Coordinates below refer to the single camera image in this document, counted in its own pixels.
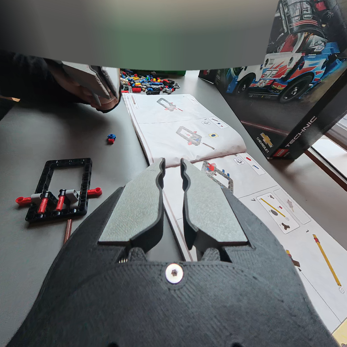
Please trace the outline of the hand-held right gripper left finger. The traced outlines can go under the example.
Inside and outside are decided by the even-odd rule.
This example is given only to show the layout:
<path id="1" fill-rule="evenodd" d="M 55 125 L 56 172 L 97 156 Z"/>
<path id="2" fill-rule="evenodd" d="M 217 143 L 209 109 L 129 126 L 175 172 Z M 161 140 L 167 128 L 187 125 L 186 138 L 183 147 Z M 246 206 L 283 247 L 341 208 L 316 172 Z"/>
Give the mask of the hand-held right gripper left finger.
<path id="1" fill-rule="evenodd" d="M 165 158 L 159 158 L 125 186 L 99 244 L 140 247 L 146 253 L 159 243 L 163 236 L 165 166 Z"/>

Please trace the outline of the black lego car box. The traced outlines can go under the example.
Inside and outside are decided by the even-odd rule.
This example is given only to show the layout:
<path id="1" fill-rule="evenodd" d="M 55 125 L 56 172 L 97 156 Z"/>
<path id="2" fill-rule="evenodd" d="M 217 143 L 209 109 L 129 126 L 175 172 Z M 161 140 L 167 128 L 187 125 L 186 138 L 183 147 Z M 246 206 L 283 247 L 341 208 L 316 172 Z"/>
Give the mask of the black lego car box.
<path id="1" fill-rule="evenodd" d="M 346 112 L 346 1 L 278 1 L 263 63 L 200 70 L 267 158 L 296 159 Z"/>

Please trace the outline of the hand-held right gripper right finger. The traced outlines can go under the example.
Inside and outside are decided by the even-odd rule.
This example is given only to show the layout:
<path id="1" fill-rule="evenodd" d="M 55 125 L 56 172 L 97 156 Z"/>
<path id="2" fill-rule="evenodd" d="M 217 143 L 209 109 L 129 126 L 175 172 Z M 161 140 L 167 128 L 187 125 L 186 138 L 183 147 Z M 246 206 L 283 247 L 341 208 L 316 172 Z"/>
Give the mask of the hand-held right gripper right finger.
<path id="1" fill-rule="evenodd" d="M 184 237 L 188 249 L 243 246 L 248 239 L 221 187 L 188 160 L 181 159 Z"/>

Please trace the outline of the person's left forearm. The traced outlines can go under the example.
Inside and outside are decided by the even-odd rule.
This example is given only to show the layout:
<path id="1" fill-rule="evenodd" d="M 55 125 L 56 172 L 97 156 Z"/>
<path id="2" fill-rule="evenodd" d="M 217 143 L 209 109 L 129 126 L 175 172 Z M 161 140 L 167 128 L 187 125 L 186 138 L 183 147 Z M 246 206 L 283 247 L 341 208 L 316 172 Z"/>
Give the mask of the person's left forearm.
<path id="1" fill-rule="evenodd" d="M 61 87 L 41 57 L 0 50 L 0 94 L 37 102 L 84 103 Z"/>

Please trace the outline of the white flat pad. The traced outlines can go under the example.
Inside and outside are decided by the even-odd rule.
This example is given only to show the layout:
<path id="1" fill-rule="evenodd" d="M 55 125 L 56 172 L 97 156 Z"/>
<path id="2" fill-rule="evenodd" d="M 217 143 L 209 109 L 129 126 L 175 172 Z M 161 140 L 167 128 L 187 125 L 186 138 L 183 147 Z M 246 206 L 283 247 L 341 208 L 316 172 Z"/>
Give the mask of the white flat pad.
<path id="1" fill-rule="evenodd" d="M 326 159 L 336 170 L 347 175 L 347 152 L 328 138 L 316 141 L 312 148 Z"/>

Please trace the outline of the person's left hand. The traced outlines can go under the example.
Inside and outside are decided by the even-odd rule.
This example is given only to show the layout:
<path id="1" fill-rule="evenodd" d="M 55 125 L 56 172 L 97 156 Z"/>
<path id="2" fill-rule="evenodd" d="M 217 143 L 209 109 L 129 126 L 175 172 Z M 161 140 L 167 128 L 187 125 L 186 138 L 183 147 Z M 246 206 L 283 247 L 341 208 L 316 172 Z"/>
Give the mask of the person's left hand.
<path id="1" fill-rule="evenodd" d="M 112 92 L 109 92 L 111 96 L 110 99 L 98 97 L 99 103 L 97 103 L 92 95 L 92 92 L 69 77 L 61 67 L 55 66 L 51 63 L 47 63 L 47 65 L 50 73 L 54 76 L 54 79 L 63 89 L 87 102 L 96 110 L 108 112 L 119 104 L 119 99 L 113 95 Z"/>

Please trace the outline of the black lego frame assembly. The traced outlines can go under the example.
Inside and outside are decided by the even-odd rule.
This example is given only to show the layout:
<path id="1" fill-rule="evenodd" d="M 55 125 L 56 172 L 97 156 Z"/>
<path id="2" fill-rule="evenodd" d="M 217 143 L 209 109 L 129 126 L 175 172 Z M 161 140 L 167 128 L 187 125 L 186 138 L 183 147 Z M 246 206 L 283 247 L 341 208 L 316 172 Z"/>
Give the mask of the black lego frame assembly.
<path id="1" fill-rule="evenodd" d="M 53 173 L 61 168 L 82 167 L 82 181 L 79 190 L 61 189 L 58 197 L 49 191 Z M 88 210 L 89 198 L 102 194 L 101 188 L 90 189 L 92 160 L 90 158 L 73 158 L 50 160 L 45 163 L 35 193 L 30 197 L 19 197 L 15 202 L 23 207 L 28 206 L 25 220 L 28 223 L 72 219 L 83 216 Z"/>

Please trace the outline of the pile of loose lego pieces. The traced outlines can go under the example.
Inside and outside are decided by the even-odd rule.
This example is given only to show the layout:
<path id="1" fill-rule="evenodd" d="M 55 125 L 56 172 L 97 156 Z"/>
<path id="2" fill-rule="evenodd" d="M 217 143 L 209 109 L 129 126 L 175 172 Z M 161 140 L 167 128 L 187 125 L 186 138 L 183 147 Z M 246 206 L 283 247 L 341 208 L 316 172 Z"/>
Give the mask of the pile of loose lego pieces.
<path id="1" fill-rule="evenodd" d="M 179 83 L 170 79 L 166 72 L 121 69 L 120 80 L 123 84 L 122 93 L 158 95 L 171 94 L 180 89 Z"/>

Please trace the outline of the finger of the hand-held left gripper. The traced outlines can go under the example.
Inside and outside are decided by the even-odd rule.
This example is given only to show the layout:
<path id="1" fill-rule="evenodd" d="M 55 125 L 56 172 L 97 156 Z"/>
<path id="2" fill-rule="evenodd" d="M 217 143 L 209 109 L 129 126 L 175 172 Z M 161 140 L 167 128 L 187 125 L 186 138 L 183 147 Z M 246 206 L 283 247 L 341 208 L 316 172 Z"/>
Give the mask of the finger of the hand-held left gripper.
<path id="1" fill-rule="evenodd" d="M 116 98 L 120 98 L 120 69 L 112 67 L 101 67 L 101 75 L 112 94 Z"/>
<path id="2" fill-rule="evenodd" d="M 81 86 L 87 88 L 95 100 L 99 97 L 111 99 L 112 80 L 101 66 L 61 61 L 64 71 Z"/>

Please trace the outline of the lego instruction booklet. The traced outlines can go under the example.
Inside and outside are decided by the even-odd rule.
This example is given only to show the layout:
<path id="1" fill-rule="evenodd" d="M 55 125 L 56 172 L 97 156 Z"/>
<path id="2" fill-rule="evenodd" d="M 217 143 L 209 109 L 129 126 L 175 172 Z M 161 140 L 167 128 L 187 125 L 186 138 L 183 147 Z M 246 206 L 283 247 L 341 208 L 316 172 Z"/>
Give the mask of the lego instruction booklet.
<path id="1" fill-rule="evenodd" d="M 248 153 L 241 136 L 193 96 L 124 94 L 149 163 L 164 157 L 163 200 L 183 258 L 196 261 L 184 239 L 180 159 L 234 193 L 284 246 L 323 322 L 346 346 L 346 250 Z"/>

